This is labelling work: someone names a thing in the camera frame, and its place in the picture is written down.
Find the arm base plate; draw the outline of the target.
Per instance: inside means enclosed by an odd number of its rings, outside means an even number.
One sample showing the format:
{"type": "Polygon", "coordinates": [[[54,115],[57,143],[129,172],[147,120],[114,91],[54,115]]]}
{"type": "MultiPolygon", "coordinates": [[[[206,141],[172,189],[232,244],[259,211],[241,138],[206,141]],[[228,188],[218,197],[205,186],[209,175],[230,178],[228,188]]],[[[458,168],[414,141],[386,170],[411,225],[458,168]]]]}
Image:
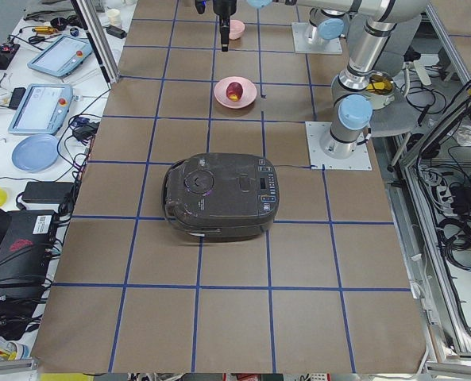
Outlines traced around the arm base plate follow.
{"type": "Polygon", "coordinates": [[[340,35],[344,22],[323,21],[318,26],[310,23],[291,24],[295,52],[305,54],[341,55],[340,35]]]}
{"type": "Polygon", "coordinates": [[[310,166],[317,170],[371,171],[369,151],[362,131],[357,140],[341,143],[330,133],[327,121],[306,121],[310,166]]]}

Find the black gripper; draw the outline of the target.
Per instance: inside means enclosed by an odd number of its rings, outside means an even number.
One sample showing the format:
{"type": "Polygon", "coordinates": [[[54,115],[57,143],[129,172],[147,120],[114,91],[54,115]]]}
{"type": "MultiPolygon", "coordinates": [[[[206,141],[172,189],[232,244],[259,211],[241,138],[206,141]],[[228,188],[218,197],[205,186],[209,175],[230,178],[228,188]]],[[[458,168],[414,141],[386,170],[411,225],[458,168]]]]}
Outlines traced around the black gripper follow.
{"type": "Polygon", "coordinates": [[[236,0],[213,0],[213,10],[219,16],[221,50],[229,51],[230,18],[236,13],[236,0]]]}

